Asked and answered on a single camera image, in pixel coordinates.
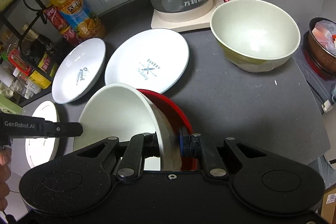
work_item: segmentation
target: green bowl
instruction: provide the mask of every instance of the green bowl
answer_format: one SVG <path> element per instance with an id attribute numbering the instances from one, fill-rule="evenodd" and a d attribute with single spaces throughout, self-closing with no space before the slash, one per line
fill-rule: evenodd
<path id="1" fill-rule="evenodd" d="M 262 0 L 232 0 L 212 14 L 210 27 L 226 58 L 243 70 L 270 71 L 284 64 L 300 44 L 293 18 Z"/>

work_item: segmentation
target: red can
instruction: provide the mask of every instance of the red can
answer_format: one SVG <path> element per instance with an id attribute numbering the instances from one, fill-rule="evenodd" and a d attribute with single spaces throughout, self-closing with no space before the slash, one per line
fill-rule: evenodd
<path id="1" fill-rule="evenodd" d="M 80 44 L 83 40 L 79 37 L 78 33 L 75 32 L 75 30 L 68 26 L 64 30 L 60 31 L 62 36 L 66 41 L 68 41 L 71 45 L 77 46 Z"/>
<path id="2" fill-rule="evenodd" d="M 50 6 L 43 11 L 45 16 L 49 19 L 52 25 L 60 32 L 69 26 L 68 22 L 64 19 L 57 7 Z"/>

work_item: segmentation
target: white bowl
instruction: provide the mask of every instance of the white bowl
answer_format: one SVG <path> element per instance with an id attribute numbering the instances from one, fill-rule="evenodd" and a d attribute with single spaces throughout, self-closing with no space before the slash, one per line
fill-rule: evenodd
<path id="1" fill-rule="evenodd" d="M 182 76 L 188 61 L 188 44 L 178 32 L 146 30 L 126 40 L 113 53 L 106 66 L 105 83 L 125 83 L 164 93 Z"/>
<path id="2" fill-rule="evenodd" d="M 226 57 L 243 70 L 269 71 L 300 44 L 300 30 L 281 8 L 262 0 L 232 0 L 216 8 L 210 27 Z"/>
<path id="3" fill-rule="evenodd" d="M 81 98 L 97 82 L 105 60 L 102 39 L 91 38 L 73 49 L 59 66 L 52 83 L 56 103 L 65 104 Z"/>
<path id="4" fill-rule="evenodd" d="M 79 150 L 108 137 L 129 141 L 141 133 L 157 133 L 160 159 L 146 159 L 147 170 L 181 170 L 179 141 L 165 115 L 142 93 L 116 83 L 98 90 L 87 102 L 79 118 L 83 134 L 75 137 Z"/>
<path id="5" fill-rule="evenodd" d="M 44 118 L 46 121 L 59 122 L 53 102 L 45 101 L 34 111 L 32 117 Z M 26 158 L 30 168 L 53 160 L 56 156 L 59 138 L 26 139 Z"/>

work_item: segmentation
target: finger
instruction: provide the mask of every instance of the finger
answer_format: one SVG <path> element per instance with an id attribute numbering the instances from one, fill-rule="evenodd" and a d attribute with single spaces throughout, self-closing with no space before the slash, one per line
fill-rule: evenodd
<path id="1" fill-rule="evenodd" d="M 8 166 L 0 165 L 0 182 L 6 182 L 11 176 L 11 170 Z"/>
<path id="2" fill-rule="evenodd" d="M 9 187 L 6 183 L 0 183 L 0 200 L 9 195 Z"/>
<path id="3" fill-rule="evenodd" d="M 5 148 L 0 152 L 0 165 L 8 165 L 11 163 L 11 149 Z"/>
<path id="4" fill-rule="evenodd" d="M 7 205 L 8 202 L 5 198 L 0 200 L 0 211 L 4 211 L 7 208 Z"/>

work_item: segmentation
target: bolt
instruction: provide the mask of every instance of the bolt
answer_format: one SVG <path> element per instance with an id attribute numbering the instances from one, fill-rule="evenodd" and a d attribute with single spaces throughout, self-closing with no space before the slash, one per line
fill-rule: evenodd
<path id="1" fill-rule="evenodd" d="M 130 177 L 134 174 L 134 170 L 131 168 L 122 168 L 118 170 L 118 175 L 120 175 L 122 178 Z"/>
<path id="2" fill-rule="evenodd" d="M 174 179 L 177 179 L 177 175 L 170 174 L 170 175 L 168 175 L 168 178 L 171 179 L 171 180 L 174 180 Z"/>
<path id="3" fill-rule="evenodd" d="M 210 175 L 214 177 L 223 177 L 226 175 L 226 171 L 221 168 L 215 168 L 215 169 L 210 170 Z"/>

